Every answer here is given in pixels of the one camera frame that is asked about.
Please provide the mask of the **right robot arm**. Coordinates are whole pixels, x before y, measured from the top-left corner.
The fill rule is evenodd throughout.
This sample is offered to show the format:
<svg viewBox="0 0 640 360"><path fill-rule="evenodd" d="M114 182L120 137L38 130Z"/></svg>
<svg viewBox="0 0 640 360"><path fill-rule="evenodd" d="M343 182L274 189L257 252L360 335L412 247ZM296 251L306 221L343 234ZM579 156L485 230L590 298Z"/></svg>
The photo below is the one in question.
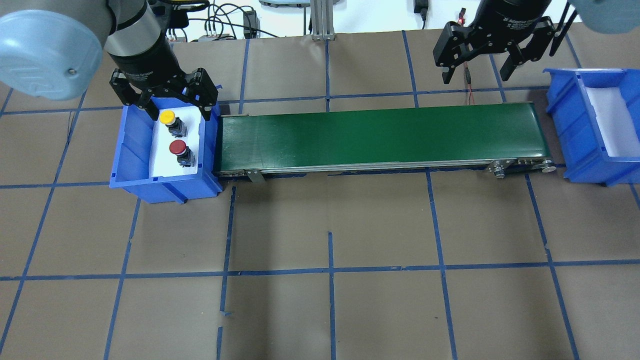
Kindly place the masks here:
<svg viewBox="0 0 640 360"><path fill-rule="evenodd" d="M640 23L637 0L568 0L554 23L546 11L548 0L482 0L470 25L448 22L432 54L449 84L456 68L480 55L508 56L499 71L501 80L545 54L557 53L576 19L599 34L626 34Z"/></svg>

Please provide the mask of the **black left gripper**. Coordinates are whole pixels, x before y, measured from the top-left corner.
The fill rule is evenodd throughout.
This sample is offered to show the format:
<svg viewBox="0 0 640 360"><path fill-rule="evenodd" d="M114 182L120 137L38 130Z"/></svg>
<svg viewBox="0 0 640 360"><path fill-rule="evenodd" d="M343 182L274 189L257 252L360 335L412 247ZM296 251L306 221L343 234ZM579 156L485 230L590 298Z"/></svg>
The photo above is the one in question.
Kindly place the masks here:
<svg viewBox="0 0 640 360"><path fill-rule="evenodd" d="M169 47L154 47L138 55L110 55L116 68L109 84L123 105L136 105L152 121L160 110L151 99L176 98L199 107L205 121L210 121L218 102L218 89L203 68L187 73Z"/></svg>

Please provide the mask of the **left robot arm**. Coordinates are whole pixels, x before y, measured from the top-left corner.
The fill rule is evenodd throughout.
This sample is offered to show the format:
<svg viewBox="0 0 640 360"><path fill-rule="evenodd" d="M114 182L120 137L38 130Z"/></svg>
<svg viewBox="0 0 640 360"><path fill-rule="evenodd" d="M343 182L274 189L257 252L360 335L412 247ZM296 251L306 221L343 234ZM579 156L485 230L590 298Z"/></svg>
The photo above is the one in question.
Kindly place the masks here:
<svg viewBox="0 0 640 360"><path fill-rule="evenodd" d="M147 0L3 0L1 82L51 101L77 98L107 53L112 87L125 106L160 116L155 100L190 104L214 117L218 89L208 72L187 73Z"/></svg>

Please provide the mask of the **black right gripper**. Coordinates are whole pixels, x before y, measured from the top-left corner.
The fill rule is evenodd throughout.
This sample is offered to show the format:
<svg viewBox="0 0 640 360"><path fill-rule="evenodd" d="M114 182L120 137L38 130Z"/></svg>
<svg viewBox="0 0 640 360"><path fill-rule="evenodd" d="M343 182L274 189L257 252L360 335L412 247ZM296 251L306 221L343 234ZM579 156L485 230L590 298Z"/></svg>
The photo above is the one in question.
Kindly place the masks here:
<svg viewBox="0 0 640 360"><path fill-rule="evenodd" d="M432 50L433 59L448 85L464 62L479 55L509 53L499 71L500 79L507 82L518 66L542 58L555 31L548 16L516 19L490 11L469 26L447 22Z"/></svg>

